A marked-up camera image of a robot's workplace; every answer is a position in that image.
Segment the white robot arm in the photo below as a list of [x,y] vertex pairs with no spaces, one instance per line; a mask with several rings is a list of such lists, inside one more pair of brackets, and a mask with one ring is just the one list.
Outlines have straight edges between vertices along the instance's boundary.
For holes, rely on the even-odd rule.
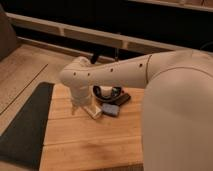
[[78,57],[60,73],[74,106],[89,88],[142,88],[144,171],[213,171],[213,56],[197,50],[148,54],[93,66]]

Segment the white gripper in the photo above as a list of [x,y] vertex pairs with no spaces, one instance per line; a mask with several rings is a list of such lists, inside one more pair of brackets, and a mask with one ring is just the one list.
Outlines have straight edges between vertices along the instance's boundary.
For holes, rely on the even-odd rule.
[[72,87],[71,92],[71,102],[72,110],[71,114],[74,115],[76,108],[88,106],[92,103],[92,95],[88,87]]

